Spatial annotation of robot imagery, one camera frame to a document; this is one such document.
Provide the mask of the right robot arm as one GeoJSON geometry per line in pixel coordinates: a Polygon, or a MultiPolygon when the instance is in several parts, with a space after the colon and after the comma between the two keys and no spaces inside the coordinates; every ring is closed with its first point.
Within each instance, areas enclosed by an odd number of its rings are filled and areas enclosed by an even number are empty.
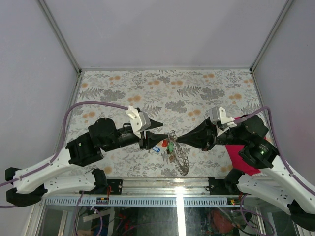
{"type": "Polygon", "coordinates": [[[255,115],[232,120],[229,124],[204,120],[189,133],[177,138],[177,142],[211,150],[215,145],[242,145],[239,156],[256,170],[268,175],[279,188],[255,180],[245,172],[232,169],[224,180],[230,194],[251,194],[278,207],[300,227],[315,230],[315,187],[292,167],[285,164],[280,152],[265,139],[268,128],[255,115]]]}

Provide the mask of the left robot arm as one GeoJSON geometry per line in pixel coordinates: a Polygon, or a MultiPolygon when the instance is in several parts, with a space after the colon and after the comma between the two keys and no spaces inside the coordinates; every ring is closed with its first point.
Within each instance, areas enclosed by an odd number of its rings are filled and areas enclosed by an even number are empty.
{"type": "Polygon", "coordinates": [[[6,192],[6,201],[16,207],[36,204],[42,198],[66,192],[106,194],[109,185],[104,170],[94,168],[78,176],[62,177],[61,174],[78,167],[85,167],[103,159],[103,152],[123,148],[135,143],[140,149],[150,150],[167,138],[166,134],[154,134],[150,129],[163,123],[150,119],[138,134],[133,128],[140,122],[124,123],[117,129],[110,118],[100,118],[89,126],[88,132],[67,143],[56,158],[50,157],[25,169],[10,167],[5,179],[13,187],[6,192]]]}

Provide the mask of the large metal keyring with keys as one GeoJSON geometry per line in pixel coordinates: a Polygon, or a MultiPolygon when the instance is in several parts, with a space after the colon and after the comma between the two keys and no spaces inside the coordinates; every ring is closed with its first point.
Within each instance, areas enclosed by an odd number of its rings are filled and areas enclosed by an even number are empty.
{"type": "Polygon", "coordinates": [[[168,137],[163,141],[162,146],[166,148],[168,160],[170,163],[175,164],[177,171],[182,176],[186,176],[189,172],[188,156],[177,142],[177,135],[174,130],[171,130],[167,136],[168,137]]]}

